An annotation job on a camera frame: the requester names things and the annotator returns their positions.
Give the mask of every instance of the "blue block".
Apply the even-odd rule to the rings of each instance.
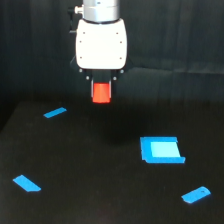
[[[185,157],[180,157],[175,137],[143,137],[140,138],[142,159],[147,163],[184,163]]]
[[[41,188],[39,188],[36,184],[31,182],[29,179],[27,179],[23,175],[16,177],[15,179],[13,179],[13,181],[27,192],[41,190]]]
[[[65,112],[65,111],[67,111],[67,110],[65,108],[61,107],[59,109],[56,109],[56,110],[53,110],[53,111],[51,111],[49,113],[44,114],[44,116],[46,118],[50,118],[50,117],[56,116],[58,114],[61,114],[61,113]]]
[[[198,201],[199,199],[204,198],[210,194],[211,194],[211,192],[206,187],[200,187],[194,191],[191,191],[188,194],[183,195],[182,198],[185,202],[191,204],[191,203]]]

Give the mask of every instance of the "blue tile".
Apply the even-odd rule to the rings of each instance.
[[[56,110],[53,110],[53,111],[51,111],[49,113],[44,114],[44,116],[46,118],[50,118],[50,117],[56,116],[58,114],[61,114],[61,113],[65,112],[65,111],[67,111],[67,110],[65,108],[61,107],[59,109],[56,109]]]
[[[147,163],[184,163],[185,157],[154,157],[152,154],[152,142],[169,142],[176,143],[177,138],[175,137],[141,137],[141,154],[142,160]]]
[[[13,179],[13,181],[27,192],[41,190],[41,188],[39,188],[36,184],[31,182],[29,179],[27,179],[23,175]]]
[[[211,192],[206,187],[200,187],[194,191],[191,191],[188,194],[183,195],[182,198],[185,202],[191,204],[210,194]]]
[[[176,142],[151,142],[153,157],[180,157]]]

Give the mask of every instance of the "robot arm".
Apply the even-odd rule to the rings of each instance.
[[[70,33],[76,33],[75,56],[70,65],[91,81],[94,103],[109,103],[112,83],[133,68],[127,56],[127,34],[120,18],[119,0],[83,0],[82,7],[69,8]],[[82,14],[72,30],[72,15]]]

